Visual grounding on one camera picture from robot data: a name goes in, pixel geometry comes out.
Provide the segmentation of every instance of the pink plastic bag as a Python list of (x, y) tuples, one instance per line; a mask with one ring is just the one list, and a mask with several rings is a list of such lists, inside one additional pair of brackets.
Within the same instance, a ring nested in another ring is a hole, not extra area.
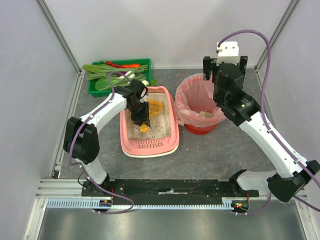
[[(202, 73), (185, 78), (175, 92), (176, 122), (180, 125), (189, 124), (203, 128), (226, 119), (213, 97), (214, 84), (211, 80), (205, 81)], [(201, 111), (213, 113), (213, 117), (205, 118), (199, 114)]]

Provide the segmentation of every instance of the red bucket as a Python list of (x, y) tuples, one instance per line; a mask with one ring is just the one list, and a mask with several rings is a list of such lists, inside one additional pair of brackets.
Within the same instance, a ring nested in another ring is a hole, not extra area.
[(185, 128), (193, 134), (197, 135), (205, 135), (210, 133), (218, 124), (212, 125), (212, 126), (206, 126), (206, 127), (196, 127), (189, 124), (184, 124)]

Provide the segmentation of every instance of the white bracket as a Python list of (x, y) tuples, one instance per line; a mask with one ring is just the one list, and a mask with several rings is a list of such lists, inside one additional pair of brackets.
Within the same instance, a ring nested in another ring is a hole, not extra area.
[(216, 64), (234, 64), (237, 65), (239, 62), (239, 47), (236, 41), (224, 41), (218, 47), (218, 42), (216, 43), (216, 51), (218, 52), (218, 57)]
[(274, 171), (245, 171), (237, 179), (236, 182), (239, 184), (240, 188), (245, 191), (258, 190), (269, 193), (267, 179), (271, 178), (277, 173)]

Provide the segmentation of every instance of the yellow litter scoop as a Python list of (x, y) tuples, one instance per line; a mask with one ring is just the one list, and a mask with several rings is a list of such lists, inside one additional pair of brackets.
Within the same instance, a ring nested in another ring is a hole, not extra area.
[[(152, 99), (148, 99), (147, 102), (149, 103), (149, 118), (157, 116), (162, 110), (162, 102)], [(140, 126), (140, 132), (148, 132), (148, 126), (145, 123)]]

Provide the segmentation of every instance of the trash can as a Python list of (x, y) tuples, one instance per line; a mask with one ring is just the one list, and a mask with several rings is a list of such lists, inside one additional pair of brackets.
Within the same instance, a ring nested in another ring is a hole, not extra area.
[(193, 134), (204, 135), (226, 119), (213, 99), (214, 87), (202, 73), (185, 78), (175, 93), (176, 122)]

